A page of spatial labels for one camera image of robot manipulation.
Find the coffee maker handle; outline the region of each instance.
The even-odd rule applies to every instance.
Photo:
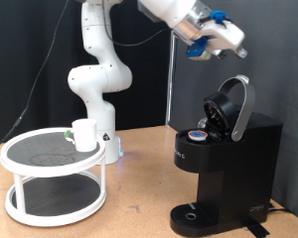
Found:
[[[229,91],[238,83],[242,83],[243,85],[244,101],[240,109],[238,118],[236,120],[234,129],[231,133],[231,138],[235,142],[239,141],[242,138],[242,135],[244,134],[249,117],[255,104],[255,90],[252,84],[250,83],[249,78],[241,74],[225,81],[219,89],[219,92],[223,94],[228,94]]]

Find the stand leg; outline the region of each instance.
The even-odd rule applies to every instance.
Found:
[[[20,212],[26,213],[23,183],[20,175],[14,174],[14,185],[16,187],[17,208]]]
[[[105,158],[101,161],[101,186],[100,186],[100,192],[106,191],[105,187]]]

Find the two-tier stand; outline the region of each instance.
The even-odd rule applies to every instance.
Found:
[[[98,136],[94,151],[78,152],[64,137],[67,129],[28,132],[3,146],[0,161],[14,173],[15,182],[5,206],[15,220],[33,226],[66,225],[104,204],[105,144]],[[96,164],[101,164],[101,179],[86,171]]]

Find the white stand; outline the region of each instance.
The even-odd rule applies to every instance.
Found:
[[[26,138],[54,132],[65,132],[68,128],[51,128],[51,129],[42,129],[38,131],[28,132],[22,134],[18,137],[11,139],[7,142],[2,150],[0,156],[0,162],[4,168],[8,171],[14,173],[15,184],[9,189],[6,196],[6,210],[8,214],[15,220],[32,226],[61,226],[70,223],[80,221],[94,214],[98,209],[102,207],[106,200],[106,190],[105,190],[105,143],[102,138],[98,137],[97,141],[99,143],[99,150],[96,154],[91,157],[69,165],[59,166],[59,167],[31,167],[22,164],[18,164],[8,158],[9,149],[16,143],[24,140]],[[86,170],[95,166],[97,163],[101,163],[101,179],[90,173]],[[73,174],[79,174],[90,179],[93,179],[98,183],[100,187],[100,195],[98,199],[93,202],[91,205],[81,209],[79,211],[58,216],[36,216],[26,213],[26,203],[23,184],[36,178],[53,178],[53,177],[62,177]],[[13,205],[12,197],[16,193],[17,208]]]

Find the wooden table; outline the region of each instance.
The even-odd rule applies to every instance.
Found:
[[[0,238],[180,237],[170,228],[170,211],[196,200],[198,175],[174,165],[176,131],[160,126],[117,135],[122,139],[124,156],[106,166],[106,202],[91,217],[72,225],[38,228],[13,220],[4,207],[13,174],[0,164]],[[98,175],[99,170],[99,166],[90,169]],[[298,218],[291,213],[274,212],[262,225],[270,232],[269,238],[298,238]],[[213,237],[254,238],[246,228]]]

